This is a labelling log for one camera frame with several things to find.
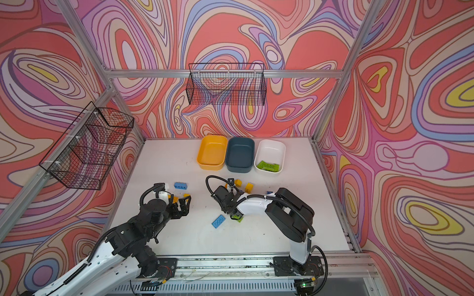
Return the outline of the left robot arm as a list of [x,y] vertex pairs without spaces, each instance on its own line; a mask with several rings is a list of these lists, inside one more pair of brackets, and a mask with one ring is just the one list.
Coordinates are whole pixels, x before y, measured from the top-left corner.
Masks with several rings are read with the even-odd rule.
[[189,214],[191,195],[175,197],[165,183],[156,183],[139,198],[139,213],[127,222],[107,230],[94,245],[86,259],[42,289],[25,291],[23,296],[77,296],[107,270],[129,260],[125,269],[135,276],[150,277],[160,263],[148,246],[158,243],[158,235],[170,220]]

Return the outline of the green lego brick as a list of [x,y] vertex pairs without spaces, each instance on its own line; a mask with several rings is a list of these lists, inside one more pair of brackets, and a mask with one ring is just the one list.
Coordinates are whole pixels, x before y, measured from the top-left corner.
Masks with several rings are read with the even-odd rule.
[[271,164],[271,163],[265,162],[263,160],[260,161],[257,164],[257,168],[259,170],[269,171],[269,172],[272,172],[272,173],[278,173],[280,171],[280,165],[279,164]]

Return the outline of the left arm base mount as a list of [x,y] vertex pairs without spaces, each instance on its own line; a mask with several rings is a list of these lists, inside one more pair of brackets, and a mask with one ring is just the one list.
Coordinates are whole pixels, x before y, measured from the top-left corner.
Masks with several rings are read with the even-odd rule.
[[142,269],[141,275],[145,278],[158,278],[169,280],[175,276],[177,258],[158,258]]

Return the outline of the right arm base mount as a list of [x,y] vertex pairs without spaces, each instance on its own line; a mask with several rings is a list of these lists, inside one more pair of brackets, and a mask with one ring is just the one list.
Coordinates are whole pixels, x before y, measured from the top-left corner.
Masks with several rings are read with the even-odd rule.
[[274,257],[270,266],[276,276],[310,276],[319,278],[325,274],[323,263],[319,256],[309,256],[303,264],[290,257]]

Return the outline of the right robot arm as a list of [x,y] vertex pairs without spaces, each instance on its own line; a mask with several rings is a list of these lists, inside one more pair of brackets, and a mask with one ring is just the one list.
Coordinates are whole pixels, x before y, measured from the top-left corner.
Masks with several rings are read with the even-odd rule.
[[211,197],[222,212],[235,220],[247,215],[267,215],[274,225],[290,240],[290,259],[305,264],[311,254],[311,239],[316,235],[313,227],[314,210],[281,187],[272,194],[248,194],[219,186]]

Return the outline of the green lego brick lowest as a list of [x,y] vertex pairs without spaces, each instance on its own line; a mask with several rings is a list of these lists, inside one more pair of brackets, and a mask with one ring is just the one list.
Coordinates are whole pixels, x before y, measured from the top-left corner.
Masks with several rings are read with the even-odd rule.
[[243,215],[232,215],[230,218],[234,221],[237,221],[238,223],[241,223],[244,216]]

